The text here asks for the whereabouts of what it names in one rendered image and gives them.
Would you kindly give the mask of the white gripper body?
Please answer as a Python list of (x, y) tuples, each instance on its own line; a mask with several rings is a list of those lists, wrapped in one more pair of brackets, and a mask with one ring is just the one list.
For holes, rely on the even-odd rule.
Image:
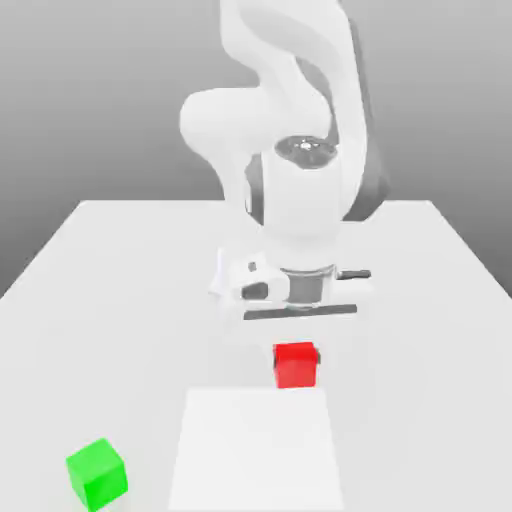
[(316, 339), (350, 331), (360, 320), (356, 304), (328, 304), (312, 308), (248, 310), (238, 324), (243, 339)]

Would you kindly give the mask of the small red cube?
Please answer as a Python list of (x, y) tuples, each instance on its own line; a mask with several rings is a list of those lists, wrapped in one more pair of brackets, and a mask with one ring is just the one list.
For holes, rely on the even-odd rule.
[(281, 343), (273, 347), (273, 369), (279, 389), (316, 385), (321, 357), (312, 342)]

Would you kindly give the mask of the small green cube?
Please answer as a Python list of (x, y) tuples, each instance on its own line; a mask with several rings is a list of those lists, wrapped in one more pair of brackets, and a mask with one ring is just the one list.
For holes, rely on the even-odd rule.
[(106, 438), (66, 458), (72, 489), (87, 512), (97, 512), (128, 491), (124, 460)]

